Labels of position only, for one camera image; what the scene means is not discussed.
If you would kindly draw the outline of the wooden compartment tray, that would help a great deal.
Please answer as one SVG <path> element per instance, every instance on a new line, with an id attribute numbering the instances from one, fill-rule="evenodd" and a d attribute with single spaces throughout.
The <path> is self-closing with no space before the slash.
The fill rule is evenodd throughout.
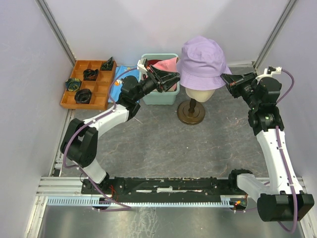
<path id="1" fill-rule="evenodd" d="M 100 69 L 102 60 L 78 60 L 75 63 L 72 77 L 81 81 L 80 89 L 89 89 L 92 93 L 87 104 L 79 104 L 75 101 L 75 92 L 65 90 L 60 105 L 66 109 L 83 110 L 106 110 L 108 105 L 108 90 L 114 80 L 117 64 L 114 63 L 112 70 L 102 70 L 95 81 L 84 80 L 83 72 L 86 69 Z"/>

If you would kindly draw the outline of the pink bucket hat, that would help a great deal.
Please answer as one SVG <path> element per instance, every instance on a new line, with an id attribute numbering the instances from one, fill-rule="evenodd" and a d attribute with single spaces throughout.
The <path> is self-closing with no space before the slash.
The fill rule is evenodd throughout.
<path id="1" fill-rule="evenodd" d="M 177 62 L 179 61 L 179 57 L 174 57 L 171 59 L 165 59 L 165 60 L 159 60 L 155 64 L 153 64 L 153 67 L 162 70 L 162 71 L 168 71 L 168 72 L 177 72 Z"/>

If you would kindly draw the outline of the cream mannequin head stand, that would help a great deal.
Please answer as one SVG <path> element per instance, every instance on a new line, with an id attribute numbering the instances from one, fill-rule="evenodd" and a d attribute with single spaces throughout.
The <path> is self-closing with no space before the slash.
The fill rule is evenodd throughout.
<path id="1" fill-rule="evenodd" d="M 197 125 L 205 117 L 206 110 L 203 103 L 208 101 L 215 93 L 213 90 L 194 90 L 185 88 L 185 92 L 190 100 L 183 101 L 177 108 L 178 119 L 187 125 Z"/>

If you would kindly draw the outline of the teal plastic basket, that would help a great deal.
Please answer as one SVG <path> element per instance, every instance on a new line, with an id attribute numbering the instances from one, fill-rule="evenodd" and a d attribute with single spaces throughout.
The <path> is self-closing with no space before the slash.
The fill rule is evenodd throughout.
<path id="1" fill-rule="evenodd" d="M 169 60 L 169 59 L 178 57 L 178 55 L 174 53 L 165 53 L 165 54 L 147 53 L 147 54 L 143 54 L 141 57 L 146 58 L 148 61 Z M 179 85 L 179 82 L 177 82 L 175 86 L 172 87 L 167 92 L 160 93 L 158 91 L 152 91 L 150 94 L 146 95 L 143 98 L 143 101 L 146 105 L 173 105 L 179 91 L 180 91 L 180 85 Z"/>

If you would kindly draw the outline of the blue printed cloth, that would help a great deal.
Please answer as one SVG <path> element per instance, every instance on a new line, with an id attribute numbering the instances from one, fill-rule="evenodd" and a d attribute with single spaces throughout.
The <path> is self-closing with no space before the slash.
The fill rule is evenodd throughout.
<path id="1" fill-rule="evenodd" d="M 121 92 L 122 80 L 128 76 L 134 76 L 137 80 L 139 80 L 139 70 L 137 69 L 136 65 L 120 65 L 116 67 L 114 76 L 115 82 L 110 91 L 110 96 L 114 99 L 115 102 L 118 100 L 119 94 Z"/>

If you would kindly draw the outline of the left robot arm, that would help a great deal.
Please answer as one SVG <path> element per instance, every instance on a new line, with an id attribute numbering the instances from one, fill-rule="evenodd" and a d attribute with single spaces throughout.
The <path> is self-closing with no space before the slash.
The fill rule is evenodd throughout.
<path id="1" fill-rule="evenodd" d="M 146 77 L 138 80 L 129 75 L 122 79 L 121 92 L 113 107 L 87 119 L 73 119 L 67 128 L 60 151 L 63 159 L 69 159 L 90 178 L 98 193 L 109 189 L 109 175 L 96 159 L 98 139 L 113 127 L 132 119 L 140 108 L 139 100 L 157 90 L 168 91 L 179 82 L 178 72 L 163 71 L 150 66 Z"/>

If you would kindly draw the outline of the purple bucket hat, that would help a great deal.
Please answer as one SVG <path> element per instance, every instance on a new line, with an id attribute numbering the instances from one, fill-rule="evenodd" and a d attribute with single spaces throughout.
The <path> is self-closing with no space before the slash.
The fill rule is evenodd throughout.
<path id="1" fill-rule="evenodd" d="M 207 91 L 223 87 L 222 74 L 231 74 L 225 54 L 219 44 L 203 36 L 184 43 L 180 60 L 176 64 L 180 85 Z"/>

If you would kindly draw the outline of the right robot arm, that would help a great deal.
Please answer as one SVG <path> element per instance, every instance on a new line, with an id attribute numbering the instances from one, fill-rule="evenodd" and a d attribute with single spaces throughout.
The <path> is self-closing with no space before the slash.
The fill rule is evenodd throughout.
<path id="1" fill-rule="evenodd" d="M 257 203 L 265 222 L 300 221 L 315 204 L 311 194 L 304 193 L 288 155 L 282 118 L 277 101 L 281 83 L 272 76 L 222 74 L 229 93 L 242 97 L 249 107 L 248 123 L 263 151 L 269 175 L 264 185 L 247 170 L 234 171 L 227 182 L 231 193 L 244 191 Z"/>

